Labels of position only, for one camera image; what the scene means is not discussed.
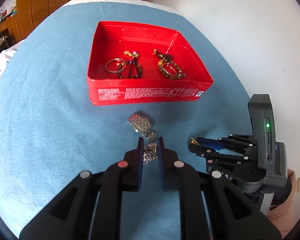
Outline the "right hand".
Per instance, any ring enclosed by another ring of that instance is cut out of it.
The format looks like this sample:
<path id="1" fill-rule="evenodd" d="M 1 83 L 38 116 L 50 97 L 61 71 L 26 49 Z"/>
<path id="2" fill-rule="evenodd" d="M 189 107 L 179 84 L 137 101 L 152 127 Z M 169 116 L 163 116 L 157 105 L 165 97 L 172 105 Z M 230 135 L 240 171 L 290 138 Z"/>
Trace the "right hand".
<path id="1" fill-rule="evenodd" d="M 290 195 L 283 204 L 275 206 L 267 215 L 267 218 L 280 231 L 282 238 L 288 235 L 295 224 L 292 208 L 293 197 L 297 186 L 295 171 L 288 169 L 288 179 L 288 182 L 291 182 L 292 185 Z"/>

